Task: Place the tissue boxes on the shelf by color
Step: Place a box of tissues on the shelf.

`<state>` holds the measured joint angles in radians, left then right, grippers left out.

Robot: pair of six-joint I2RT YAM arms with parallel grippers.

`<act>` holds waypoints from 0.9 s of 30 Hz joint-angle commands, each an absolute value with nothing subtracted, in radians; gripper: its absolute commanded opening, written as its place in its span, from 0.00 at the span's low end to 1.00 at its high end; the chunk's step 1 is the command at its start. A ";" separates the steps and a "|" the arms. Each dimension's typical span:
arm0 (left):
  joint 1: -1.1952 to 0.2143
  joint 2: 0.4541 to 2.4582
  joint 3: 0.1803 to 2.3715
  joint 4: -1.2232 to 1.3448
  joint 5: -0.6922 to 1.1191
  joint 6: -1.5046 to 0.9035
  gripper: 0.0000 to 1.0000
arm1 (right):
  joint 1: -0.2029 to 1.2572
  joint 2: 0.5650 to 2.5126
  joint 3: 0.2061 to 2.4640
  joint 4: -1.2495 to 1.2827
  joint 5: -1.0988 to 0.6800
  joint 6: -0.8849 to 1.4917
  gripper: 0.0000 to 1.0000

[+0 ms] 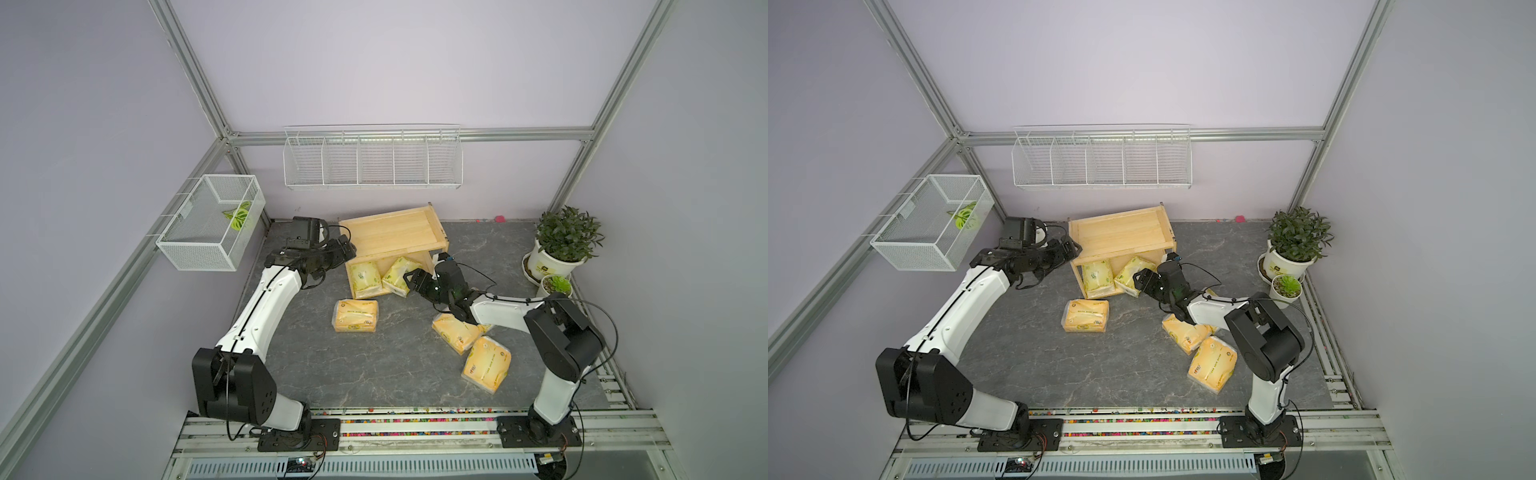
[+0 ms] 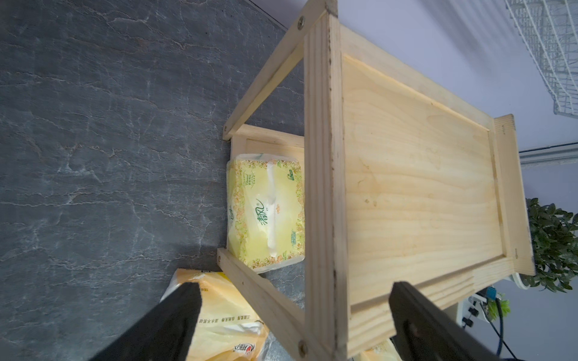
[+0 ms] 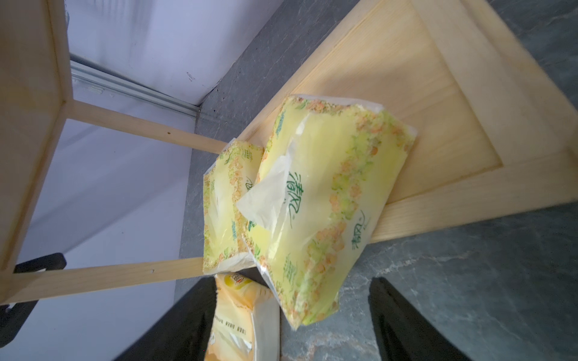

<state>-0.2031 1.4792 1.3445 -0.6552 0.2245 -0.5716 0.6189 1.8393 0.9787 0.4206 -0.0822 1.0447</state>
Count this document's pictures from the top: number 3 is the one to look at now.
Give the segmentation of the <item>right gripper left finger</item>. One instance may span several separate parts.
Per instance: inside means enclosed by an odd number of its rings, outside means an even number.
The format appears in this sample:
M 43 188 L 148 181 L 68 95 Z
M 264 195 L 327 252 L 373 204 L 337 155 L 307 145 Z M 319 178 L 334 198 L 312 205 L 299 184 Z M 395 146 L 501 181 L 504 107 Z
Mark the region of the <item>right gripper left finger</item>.
M 118 360 L 204 360 L 216 309 L 217 287 L 201 278 Z

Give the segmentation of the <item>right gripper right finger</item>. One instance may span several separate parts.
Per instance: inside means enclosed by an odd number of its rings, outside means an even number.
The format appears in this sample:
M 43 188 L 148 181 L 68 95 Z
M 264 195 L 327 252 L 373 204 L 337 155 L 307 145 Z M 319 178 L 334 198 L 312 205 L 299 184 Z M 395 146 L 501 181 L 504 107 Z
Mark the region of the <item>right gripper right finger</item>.
M 469 360 L 386 279 L 373 278 L 368 297 L 382 360 Z

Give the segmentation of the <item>green tissue pack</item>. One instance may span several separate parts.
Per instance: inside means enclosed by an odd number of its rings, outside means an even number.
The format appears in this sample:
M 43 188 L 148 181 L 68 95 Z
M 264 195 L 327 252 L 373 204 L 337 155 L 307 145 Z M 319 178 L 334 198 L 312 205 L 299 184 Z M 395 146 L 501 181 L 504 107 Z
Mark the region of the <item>green tissue pack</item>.
M 338 310 L 416 137 L 376 103 L 284 100 L 256 183 L 237 206 L 245 244 L 293 329 Z
M 235 138 L 203 176 L 205 275 L 254 265 L 245 244 L 248 221 L 237 202 L 253 187 L 262 156 L 262 147 Z

